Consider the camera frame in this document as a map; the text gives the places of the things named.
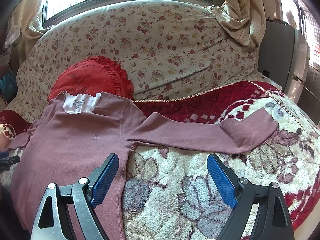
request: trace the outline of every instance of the red ruffled pillow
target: red ruffled pillow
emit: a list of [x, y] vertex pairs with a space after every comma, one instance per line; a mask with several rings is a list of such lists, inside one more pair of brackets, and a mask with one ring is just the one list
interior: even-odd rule
[[133, 99], [134, 86], [120, 64], [103, 56], [89, 57], [68, 67], [54, 83], [47, 100], [56, 98], [61, 91], [70, 95], [108, 92]]

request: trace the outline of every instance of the bag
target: bag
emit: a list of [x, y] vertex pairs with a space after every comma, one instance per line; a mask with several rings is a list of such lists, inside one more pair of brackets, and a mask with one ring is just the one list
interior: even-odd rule
[[0, 89], [3, 99], [6, 101], [11, 101], [17, 95], [18, 86], [11, 68], [9, 68], [6, 75], [0, 79]]
[[18, 92], [16, 76], [9, 67], [10, 52], [0, 55], [0, 89], [6, 101], [11, 101]]

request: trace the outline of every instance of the bed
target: bed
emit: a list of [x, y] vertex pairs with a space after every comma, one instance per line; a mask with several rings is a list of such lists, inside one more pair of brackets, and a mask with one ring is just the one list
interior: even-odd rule
[[[160, 112], [180, 122], [218, 123], [224, 118], [241, 120], [264, 107], [279, 122], [275, 134], [251, 153], [220, 158], [253, 183], [277, 181], [289, 206], [296, 239], [308, 239], [320, 220], [319, 212], [312, 212], [320, 208], [316, 205], [320, 132], [286, 95], [262, 82], [256, 70], [257, 48], [238, 44], [207, 9], [197, 5], [149, 0], [85, 12], [48, 31], [20, 67], [19, 92], [6, 108], [7, 113], [13, 111], [22, 118], [16, 125], [20, 131], [41, 116], [60, 73], [98, 55], [118, 61], [127, 71], [135, 87], [135, 103], [146, 116]], [[210, 105], [205, 111], [204, 102]], [[1, 117], [3, 123], [9, 122], [6, 116]], [[11, 152], [17, 154], [23, 154], [23, 149]], [[168, 238], [168, 232], [179, 239], [216, 238], [230, 208], [208, 177], [203, 165], [206, 156], [171, 147], [136, 149], [127, 165], [123, 194], [126, 239]], [[179, 176], [161, 172], [161, 167], [177, 163], [184, 171]], [[1, 175], [7, 188], [13, 172], [14, 167]], [[179, 190], [167, 188], [169, 181], [179, 183]], [[143, 201], [136, 192], [143, 192]], [[254, 207], [245, 238], [256, 211]]]

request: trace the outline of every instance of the fuzzy blanket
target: fuzzy blanket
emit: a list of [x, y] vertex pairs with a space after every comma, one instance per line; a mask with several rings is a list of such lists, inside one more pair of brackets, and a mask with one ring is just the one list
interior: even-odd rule
[[[254, 184], [276, 181], [284, 193], [294, 229], [318, 202], [320, 132], [297, 105], [271, 85], [238, 82], [185, 99], [135, 100], [135, 104], [146, 116], [159, 112], [180, 122], [209, 124], [225, 118], [240, 120], [264, 107], [279, 123], [279, 129], [252, 152], [219, 154], [220, 159], [238, 177], [246, 177]], [[27, 128], [26, 122], [13, 123], [12, 117], [18, 119], [12, 111], [0, 113], [0, 121], [10, 123], [16, 131]], [[22, 151], [11, 154], [21, 155]], [[223, 203], [208, 174], [207, 156], [173, 147], [137, 147], [129, 156], [122, 198], [127, 240], [202, 240], [218, 236], [231, 209]], [[6, 187], [13, 168], [0, 175]], [[245, 239], [257, 209], [258, 205], [252, 208]]]

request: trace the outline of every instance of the ruffle trim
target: ruffle trim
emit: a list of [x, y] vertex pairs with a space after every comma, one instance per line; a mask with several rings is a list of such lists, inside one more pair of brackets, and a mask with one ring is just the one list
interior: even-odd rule
[[67, 69], [65, 69], [57, 78], [57, 80], [55, 81], [55, 83], [53, 84], [52, 88], [51, 88], [51, 92], [47, 97], [47, 101], [50, 100], [52, 92], [54, 90], [54, 87], [56, 86], [57, 82], [59, 81], [60, 77], [68, 70], [70, 70], [71, 68], [76, 68], [79, 66], [79, 64], [84, 63], [88, 60], [94, 60], [95, 62], [99, 63], [100, 65], [102, 65], [110, 74], [114, 86], [115, 86], [115, 91], [116, 91], [116, 96], [122, 96], [121, 93], [121, 82], [123, 84], [123, 87], [125, 89], [125, 94], [126, 94], [126, 98], [128, 99], [133, 99], [133, 92], [134, 92], [134, 85], [132, 84], [131, 80], [128, 80], [127, 78], [127, 72], [121, 68], [121, 65], [118, 64], [116, 61], [112, 61], [110, 58], [106, 58], [104, 56], [97, 56], [97, 57], [89, 57], [87, 59], [84, 59], [80, 62], [77, 62], [73, 65], [71, 65], [70, 67], [68, 67]]

